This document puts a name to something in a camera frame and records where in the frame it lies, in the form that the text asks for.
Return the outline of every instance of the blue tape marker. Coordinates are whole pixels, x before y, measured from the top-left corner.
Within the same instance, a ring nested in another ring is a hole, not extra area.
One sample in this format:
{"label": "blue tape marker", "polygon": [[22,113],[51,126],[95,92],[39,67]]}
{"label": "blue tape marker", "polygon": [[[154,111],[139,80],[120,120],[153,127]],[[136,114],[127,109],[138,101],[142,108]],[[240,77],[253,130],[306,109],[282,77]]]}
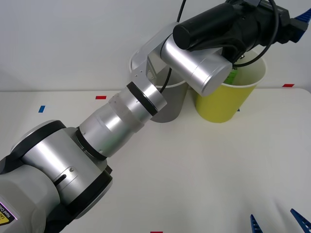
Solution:
{"label": "blue tape marker", "polygon": [[45,105],[41,105],[41,107],[39,109],[39,113],[43,113],[44,109],[45,109]]}

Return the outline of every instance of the white wall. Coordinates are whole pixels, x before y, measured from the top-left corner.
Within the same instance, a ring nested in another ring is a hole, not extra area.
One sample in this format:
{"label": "white wall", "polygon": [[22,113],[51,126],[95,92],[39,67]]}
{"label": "white wall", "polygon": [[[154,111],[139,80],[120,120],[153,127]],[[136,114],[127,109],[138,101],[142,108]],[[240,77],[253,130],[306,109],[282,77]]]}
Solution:
{"label": "white wall", "polygon": [[[188,0],[182,20],[224,0]],[[299,15],[310,0],[277,0]],[[0,90],[108,90],[129,82],[130,56],[169,22],[181,0],[2,0]],[[311,32],[276,44],[262,86],[311,91]]]}

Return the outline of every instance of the cup rim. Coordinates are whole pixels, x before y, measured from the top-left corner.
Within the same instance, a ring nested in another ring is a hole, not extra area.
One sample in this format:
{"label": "cup rim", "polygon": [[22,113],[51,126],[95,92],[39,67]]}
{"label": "cup rim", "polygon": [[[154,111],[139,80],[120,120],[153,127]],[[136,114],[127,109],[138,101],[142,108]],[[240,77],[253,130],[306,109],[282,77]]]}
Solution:
{"label": "cup rim", "polygon": [[263,77],[260,80],[258,80],[257,82],[255,82],[253,84],[243,85],[243,86],[235,86],[235,85],[230,85],[230,84],[225,84],[225,83],[222,83],[222,85],[223,86],[232,87],[232,88],[249,88],[249,87],[253,87],[253,86],[258,85],[260,82],[262,82],[264,80],[264,78],[266,77],[266,74],[267,74],[267,70],[268,70],[268,66],[267,66],[266,60],[263,57],[261,57],[260,59],[262,59],[262,61],[264,63],[264,66],[265,66],[264,75],[263,75]]}

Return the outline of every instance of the black cable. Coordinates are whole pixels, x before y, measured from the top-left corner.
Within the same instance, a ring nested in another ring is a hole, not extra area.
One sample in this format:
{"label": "black cable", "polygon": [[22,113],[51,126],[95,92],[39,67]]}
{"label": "black cable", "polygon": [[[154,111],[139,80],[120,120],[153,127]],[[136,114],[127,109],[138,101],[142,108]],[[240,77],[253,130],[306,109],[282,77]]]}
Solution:
{"label": "black cable", "polygon": [[253,64],[255,61],[257,61],[259,58],[261,58],[266,53],[266,51],[270,48],[270,46],[273,44],[274,40],[276,39],[276,34],[277,34],[277,31],[278,31],[278,25],[279,25],[279,16],[278,16],[278,11],[277,11],[277,6],[276,6],[276,3],[274,2],[274,0],[269,0],[269,2],[271,4],[273,12],[274,12],[274,22],[275,22],[275,24],[274,24],[274,31],[273,31],[273,34],[271,36],[271,39],[270,39],[268,45],[253,60],[251,60],[249,62],[246,62],[246,63],[243,63],[243,64],[233,64],[233,67],[235,67],[235,68],[245,67],[245,66],[248,66],[250,64]]}
{"label": "black cable", "polygon": [[[183,2],[181,3],[180,9],[179,9],[179,13],[178,13],[178,17],[177,17],[177,22],[179,23],[181,15],[183,14],[183,10],[186,4],[186,0],[183,0]],[[172,73],[172,68],[169,69],[169,73],[167,75],[167,78],[165,80],[164,85],[162,86],[160,93],[162,93],[164,91],[164,89],[166,88],[167,84],[169,83],[170,77],[171,77],[171,73]]]}

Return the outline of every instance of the black rubber ring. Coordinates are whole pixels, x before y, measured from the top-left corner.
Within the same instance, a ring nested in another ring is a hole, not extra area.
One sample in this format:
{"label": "black rubber ring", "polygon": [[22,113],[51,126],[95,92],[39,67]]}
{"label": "black rubber ring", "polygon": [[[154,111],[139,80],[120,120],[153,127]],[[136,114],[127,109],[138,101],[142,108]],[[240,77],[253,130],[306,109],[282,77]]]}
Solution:
{"label": "black rubber ring", "polygon": [[66,126],[60,121],[53,121],[40,129],[37,129],[32,134],[27,136],[24,140],[17,144],[10,155],[7,156],[9,160],[16,160],[23,157],[31,148],[37,145],[46,137],[50,136],[52,133],[59,131],[60,129],[66,128]]}
{"label": "black rubber ring", "polygon": [[107,171],[103,171],[75,200],[67,209],[71,214],[80,213],[85,210],[110,184],[112,177]]}
{"label": "black rubber ring", "polygon": [[130,82],[127,85],[127,88],[130,90],[133,96],[135,96],[135,98],[141,103],[141,105],[144,106],[144,108],[150,113],[150,115],[154,116],[155,114],[157,114],[156,107],[150,102],[147,97],[145,97],[142,91],[133,82]]}
{"label": "black rubber ring", "polygon": [[100,160],[100,161],[104,161],[107,157],[103,156],[102,154],[100,154],[99,152],[97,152],[87,141],[86,139],[83,137],[80,128],[78,127],[78,130],[76,131],[76,137],[79,141],[79,143],[81,144],[81,146],[90,154],[92,155],[94,158]]}

